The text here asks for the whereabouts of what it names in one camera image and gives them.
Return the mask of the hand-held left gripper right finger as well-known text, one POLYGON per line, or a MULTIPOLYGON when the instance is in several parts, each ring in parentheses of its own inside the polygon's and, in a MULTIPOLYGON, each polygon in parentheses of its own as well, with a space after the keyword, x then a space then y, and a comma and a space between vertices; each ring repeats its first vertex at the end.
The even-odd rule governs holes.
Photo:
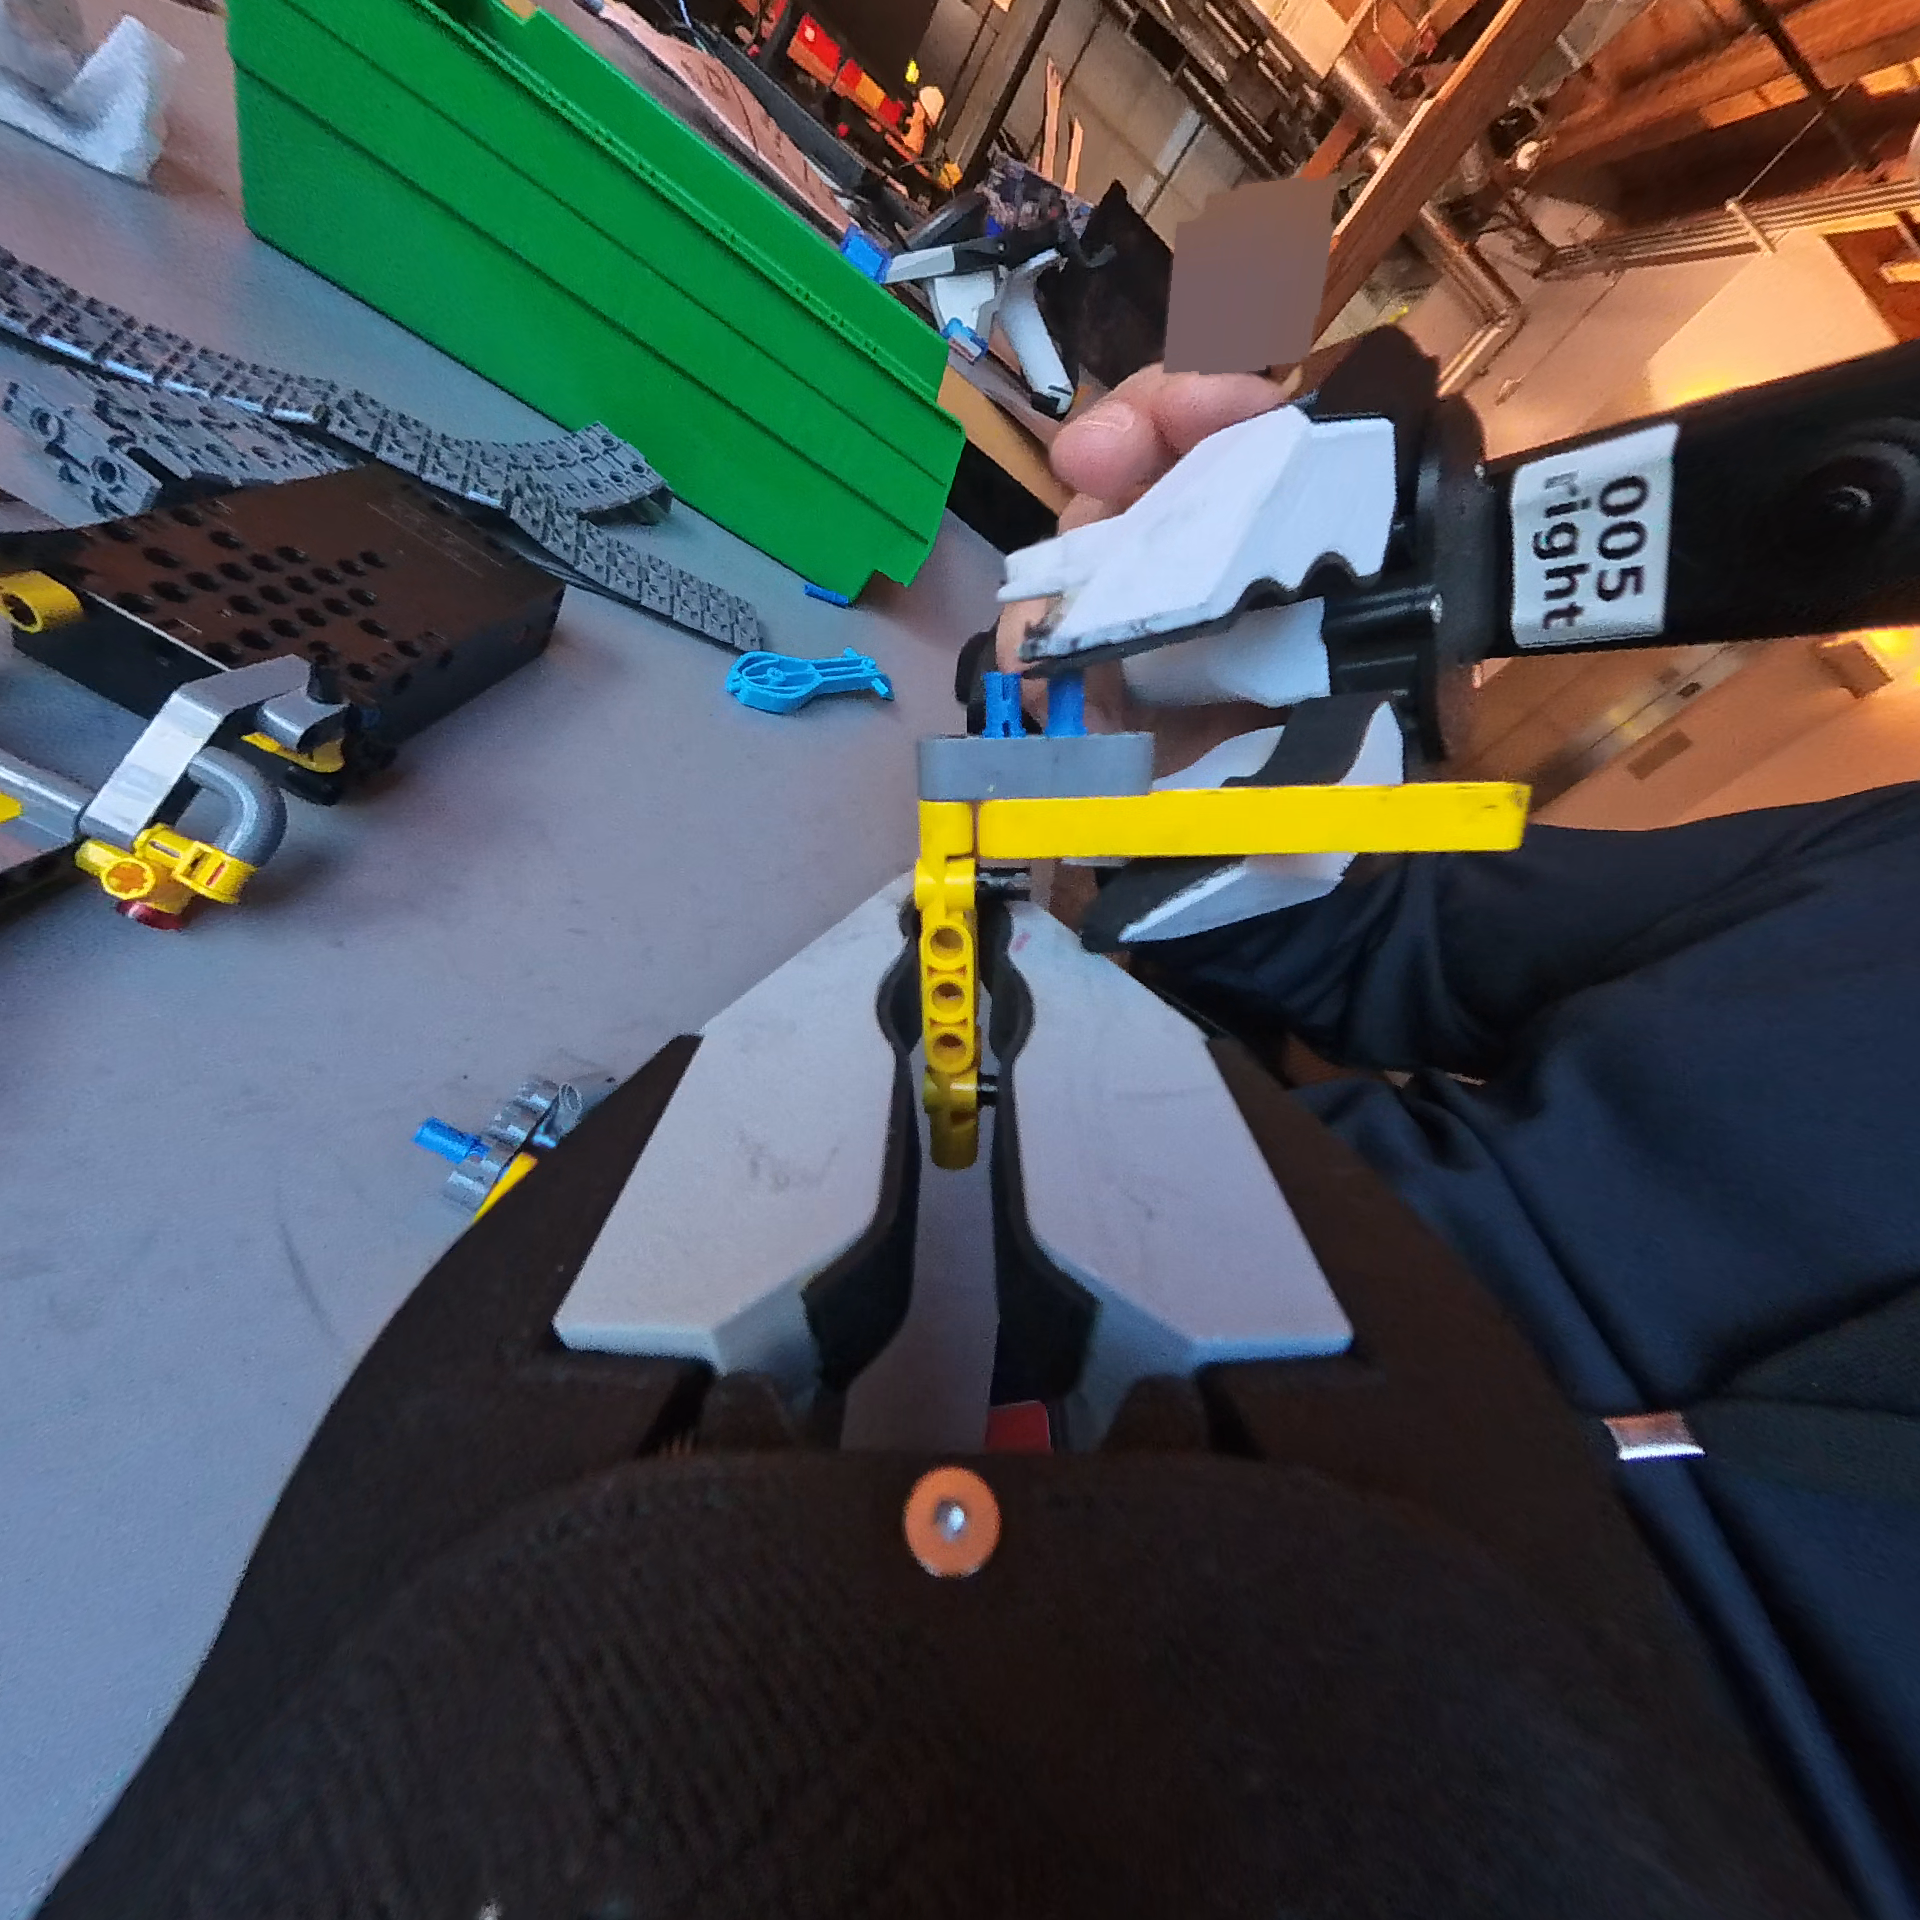
POLYGON ((989 1039, 999 1396, 1107 1420, 1149 1377, 1352 1344, 1197 1023, 1014 902, 989 1039))

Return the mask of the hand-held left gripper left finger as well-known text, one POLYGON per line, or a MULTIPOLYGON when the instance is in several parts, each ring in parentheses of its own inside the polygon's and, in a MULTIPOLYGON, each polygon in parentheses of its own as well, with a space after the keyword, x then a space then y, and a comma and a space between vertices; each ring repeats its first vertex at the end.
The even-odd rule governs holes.
POLYGON ((787 1402, 823 1384, 803 1286, 879 1214, 899 1064, 879 987, 909 886, 889 879, 702 1026, 554 1313, 567 1350, 764 1374, 787 1402))

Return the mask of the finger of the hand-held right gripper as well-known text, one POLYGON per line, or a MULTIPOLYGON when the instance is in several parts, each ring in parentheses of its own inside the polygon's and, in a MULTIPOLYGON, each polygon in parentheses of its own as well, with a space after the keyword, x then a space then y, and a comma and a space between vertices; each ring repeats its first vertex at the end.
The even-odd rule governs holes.
POLYGON ((1019 549, 1003 603, 1039 599, 1023 663, 1090 663, 1223 630, 1312 583, 1380 576, 1396 513, 1396 427, 1277 409, 1189 447, 1122 513, 1019 549))
MULTIPOLYGON (((1387 700, 1304 700, 1267 727, 1223 736, 1154 780, 1159 794, 1216 784, 1402 784, 1406 736, 1387 700)), ((1219 930, 1324 897, 1353 850, 1239 860, 1139 856, 1107 872, 1079 919, 1090 950, 1219 930)))

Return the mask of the person's right hand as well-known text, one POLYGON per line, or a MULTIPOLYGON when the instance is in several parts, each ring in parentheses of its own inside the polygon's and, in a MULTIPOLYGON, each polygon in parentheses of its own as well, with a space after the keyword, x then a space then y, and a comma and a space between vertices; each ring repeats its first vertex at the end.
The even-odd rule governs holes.
MULTIPOLYGON (((1052 442, 1049 463, 1070 492, 1056 533, 1122 513, 1199 439, 1292 400, 1303 374, 1304 362, 1230 374, 1164 372, 1162 366, 1134 372, 1107 397, 1070 417, 1052 442)), ((1049 594, 1012 599, 997 612, 989 634, 963 646, 954 684, 966 712, 966 732, 986 727, 986 674, 1014 677, 1024 670, 1024 636, 1043 626, 1052 607, 1049 594)))

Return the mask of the grey desk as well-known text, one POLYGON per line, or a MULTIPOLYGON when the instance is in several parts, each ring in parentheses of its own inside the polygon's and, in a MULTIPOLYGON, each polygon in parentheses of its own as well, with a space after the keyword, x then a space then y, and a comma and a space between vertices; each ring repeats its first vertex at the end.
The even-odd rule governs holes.
POLYGON ((947 517, 856 607, 699 513, 659 549, 894 703, 737 709, 567 594, 549 649, 300 804, 182 933, 73 886, 3 929, 3 1913, 143 1763, 312 1432, 460 1227, 422 1116, 639 1069, 910 860, 914 742, 997 554, 947 517))

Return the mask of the small grey yellow toy assembly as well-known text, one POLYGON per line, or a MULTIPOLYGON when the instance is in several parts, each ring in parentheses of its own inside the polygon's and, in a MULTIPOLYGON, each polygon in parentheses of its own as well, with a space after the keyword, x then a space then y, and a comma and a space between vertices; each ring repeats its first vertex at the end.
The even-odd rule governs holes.
POLYGON ((520 1082, 486 1129, 466 1132, 447 1120, 426 1116, 413 1129, 413 1146, 444 1159, 444 1199, 477 1219, 524 1179, 582 1114, 580 1086, 533 1077, 520 1082))

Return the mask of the grey toy connector with pins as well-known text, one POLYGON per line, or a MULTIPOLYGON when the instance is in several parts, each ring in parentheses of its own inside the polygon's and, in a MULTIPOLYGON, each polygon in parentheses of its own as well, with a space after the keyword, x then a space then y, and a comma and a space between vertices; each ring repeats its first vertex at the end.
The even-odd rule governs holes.
POLYGON ((1154 736, 1097 720, 1082 670, 1019 677, 983 669, 966 709, 970 732, 916 742, 919 803, 1099 800, 1152 784, 1154 736))

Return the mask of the crumpled white plastic bag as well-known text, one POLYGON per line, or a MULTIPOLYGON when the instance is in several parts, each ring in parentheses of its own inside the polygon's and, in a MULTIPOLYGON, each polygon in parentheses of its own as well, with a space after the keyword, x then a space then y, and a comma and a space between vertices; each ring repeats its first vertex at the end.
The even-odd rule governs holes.
POLYGON ((3 122, 100 173, 150 180, 179 66, 130 14, 92 42, 77 2, 3 2, 3 122))

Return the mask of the blue toy separator tool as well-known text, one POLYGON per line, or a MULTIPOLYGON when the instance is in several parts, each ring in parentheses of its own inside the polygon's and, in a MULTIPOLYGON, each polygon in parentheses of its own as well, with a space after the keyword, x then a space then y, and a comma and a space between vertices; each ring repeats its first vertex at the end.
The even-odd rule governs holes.
POLYGON ((752 712, 794 713, 827 696, 877 696, 892 703, 894 684, 877 659, 850 646, 840 654, 810 659, 759 649, 733 659, 724 693, 752 712))

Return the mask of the dark grey toy track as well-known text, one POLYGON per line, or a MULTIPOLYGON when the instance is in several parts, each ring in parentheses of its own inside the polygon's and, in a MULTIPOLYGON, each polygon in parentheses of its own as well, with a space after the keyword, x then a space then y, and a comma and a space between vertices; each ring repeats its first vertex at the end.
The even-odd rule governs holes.
POLYGON ((727 654, 764 649, 764 626, 747 599, 614 537, 557 492, 516 483, 502 494, 499 512, 524 557, 562 583, 644 612, 727 654))
POLYGON ((659 472, 602 423, 520 442, 444 434, 366 392, 202 347, 13 252, 3 252, 3 333, 103 374, 112 389, 312 430, 477 506, 506 506, 520 483, 580 517, 657 522, 674 502, 659 472))

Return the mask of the green plastic bin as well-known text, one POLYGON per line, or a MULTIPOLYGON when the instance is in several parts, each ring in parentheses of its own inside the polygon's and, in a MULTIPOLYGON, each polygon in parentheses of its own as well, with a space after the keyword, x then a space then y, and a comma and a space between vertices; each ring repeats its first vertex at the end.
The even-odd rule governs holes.
POLYGON ((813 586, 914 583, 946 343, 533 2, 229 2, 252 232, 813 586))

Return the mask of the black yellow toy vehicle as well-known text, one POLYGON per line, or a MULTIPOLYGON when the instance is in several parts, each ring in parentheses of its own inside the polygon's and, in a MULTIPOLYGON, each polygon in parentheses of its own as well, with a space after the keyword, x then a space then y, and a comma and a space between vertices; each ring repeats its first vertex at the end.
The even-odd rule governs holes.
POLYGON ((239 900, 289 797, 333 803, 537 659, 562 589, 380 464, 3 540, 29 659, 143 720, 104 776, 3 757, 3 900, 66 872, 176 929, 239 900))

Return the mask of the person's dark navy clothing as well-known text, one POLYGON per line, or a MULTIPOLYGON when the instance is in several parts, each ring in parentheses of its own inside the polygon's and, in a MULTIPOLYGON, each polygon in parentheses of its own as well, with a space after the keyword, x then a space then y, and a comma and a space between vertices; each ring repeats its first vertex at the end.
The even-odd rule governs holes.
POLYGON ((1300 1092, 1616 1432, 1616 1489, 1869 1917, 1916 1913, 1907 1064, 1699 1019, 1300 1092))

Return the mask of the long yellow toy beam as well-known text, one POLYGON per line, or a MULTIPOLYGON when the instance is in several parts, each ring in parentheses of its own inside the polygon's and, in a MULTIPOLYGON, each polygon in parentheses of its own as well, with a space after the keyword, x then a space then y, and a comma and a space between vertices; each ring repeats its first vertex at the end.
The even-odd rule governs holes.
POLYGON ((1502 780, 1206 784, 1137 797, 989 800, 989 863, 1046 856, 1282 856, 1513 850, 1530 790, 1502 780))

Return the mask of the yellow angled toy beam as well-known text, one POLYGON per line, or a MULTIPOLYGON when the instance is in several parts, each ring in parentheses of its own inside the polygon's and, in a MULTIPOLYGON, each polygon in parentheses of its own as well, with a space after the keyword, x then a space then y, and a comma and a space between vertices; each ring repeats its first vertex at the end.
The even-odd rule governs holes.
POLYGON ((977 1159, 979 1112, 979 942, 970 803, 916 804, 916 982, 923 1004, 923 1112, 930 1162, 977 1159))

